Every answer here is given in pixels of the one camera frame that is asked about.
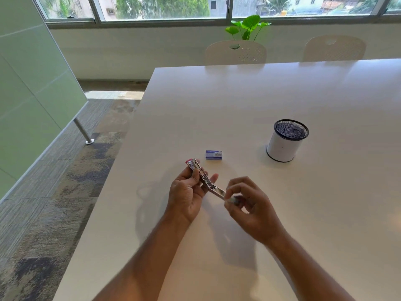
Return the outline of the person's right hand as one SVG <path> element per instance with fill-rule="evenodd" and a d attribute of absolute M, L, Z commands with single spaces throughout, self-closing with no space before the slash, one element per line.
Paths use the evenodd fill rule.
<path fill-rule="evenodd" d="M 225 200 L 242 202 L 243 219 L 234 220 L 259 243 L 273 249 L 288 238 L 268 196 L 249 177 L 231 179 Z"/>

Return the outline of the person's left hand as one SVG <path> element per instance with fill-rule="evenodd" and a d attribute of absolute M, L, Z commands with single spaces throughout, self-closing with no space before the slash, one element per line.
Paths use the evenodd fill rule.
<path fill-rule="evenodd" d="M 196 186 L 183 186 L 178 183 L 176 178 L 169 190 L 167 208 L 163 218 L 173 219 L 182 226 L 188 227 L 198 215 L 207 192 L 207 188 L 201 181 Z"/>

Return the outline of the pink metal stapler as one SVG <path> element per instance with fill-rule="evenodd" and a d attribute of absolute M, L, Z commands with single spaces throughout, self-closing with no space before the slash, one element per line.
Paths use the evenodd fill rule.
<path fill-rule="evenodd" d="M 203 167 L 201 167 L 200 164 L 198 163 L 197 159 L 195 159 L 195 158 L 189 159 L 185 163 L 192 170 L 194 170 L 194 169 L 198 169 L 199 170 L 200 181 L 207 188 L 208 192 L 210 192 L 213 195 L 217 196 L 218 198 L 224 200 L 225 191 L 223 189 L 217 187 L 214 183 L 211 182 L 211 180 L 209 179 L 209 177 L 206 174 L 206 172 L 203 169 Z"/>

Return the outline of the person's right forearm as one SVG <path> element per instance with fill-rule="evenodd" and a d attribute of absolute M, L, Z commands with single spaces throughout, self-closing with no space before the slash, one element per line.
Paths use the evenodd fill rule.
<path fill-rule="evenodd" d="M 286 231 L 268 242 L 292 281 L 299 301 L 356 301 Z"/>

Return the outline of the person's left forearm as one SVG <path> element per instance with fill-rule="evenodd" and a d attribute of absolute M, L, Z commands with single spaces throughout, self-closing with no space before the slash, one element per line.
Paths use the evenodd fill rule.
<path fill-rule="evenodd" d="M 93 301 L 157 301 L 178 247 L 193 219 L 168 211 L 133 257 Z"/>

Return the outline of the black mesh pen holder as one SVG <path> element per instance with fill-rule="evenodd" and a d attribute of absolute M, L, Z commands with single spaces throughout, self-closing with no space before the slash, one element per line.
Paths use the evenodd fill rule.
<path fill-rule="evenodd" d="M 267 155 L 277 162 L 292 161 L 302 141 L 309 135 L 308 127 L 299 121 L 282 119 L 274 123 L 273 129 L 266 148 Z"/>

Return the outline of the metal partition leg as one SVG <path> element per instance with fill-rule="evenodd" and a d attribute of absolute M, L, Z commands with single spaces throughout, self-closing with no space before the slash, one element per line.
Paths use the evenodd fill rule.
<path fill-rule="evenodd" d="M 82 126 L 81 122 L 78 120 L 77 117 L 75 117 L 73 119 L 74 124 L 77 126 L 78 130 L 80 131 L 80 133 L 82 134 L 82 136 L 85 138 L 85 143 L 86 145 L 91 145 L 94 142 L 94 139 L 92 139 L 89 134 L 87 133 L 87 131 L 85 130 L 85 128 Z"/>

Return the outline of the beige perforated chair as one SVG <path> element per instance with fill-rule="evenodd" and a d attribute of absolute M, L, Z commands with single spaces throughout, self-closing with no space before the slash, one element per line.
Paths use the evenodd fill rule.
<path fill-rule="evenodd" d="M 367 45 L 354 36 L 322 35 L 308 40 L 303 52 L 303 62 L 362 60 Z"/>
<path fill-rule="evenodd" d="M 227 40 L 213 43 L 205 50 L 206 66 L 264 64 L 265 46 L 248 40 Z"/>

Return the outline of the green leafy plant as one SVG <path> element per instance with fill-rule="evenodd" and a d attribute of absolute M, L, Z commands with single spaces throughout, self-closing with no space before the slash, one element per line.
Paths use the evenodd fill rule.
<path fill-rule="evenodd" d="M 270 22 L 262 21 L 261 17 L 255 14 L 241 21 L 232 20 L 231 25 L 226 27 L 225 31 L 230 34 L 234 40 L 236 40 L 235 35 L 239 34 L 241 40 L 255 42 L 260 31 L 270 25 Z"/>

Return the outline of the green partition panel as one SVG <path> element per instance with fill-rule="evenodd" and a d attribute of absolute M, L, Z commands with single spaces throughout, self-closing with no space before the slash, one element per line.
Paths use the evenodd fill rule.
<path fill-rule="evenodd" d="M 33 0 L 0 0 L 0 202 L 87 102 Z"/>

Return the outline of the grey sliding window frame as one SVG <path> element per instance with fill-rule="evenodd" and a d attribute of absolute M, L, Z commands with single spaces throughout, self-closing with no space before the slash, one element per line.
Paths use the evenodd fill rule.
<path fill-rule="evenodd" d="M 52 29 L 401 23 L 401 0 L 33 0 Z"/>

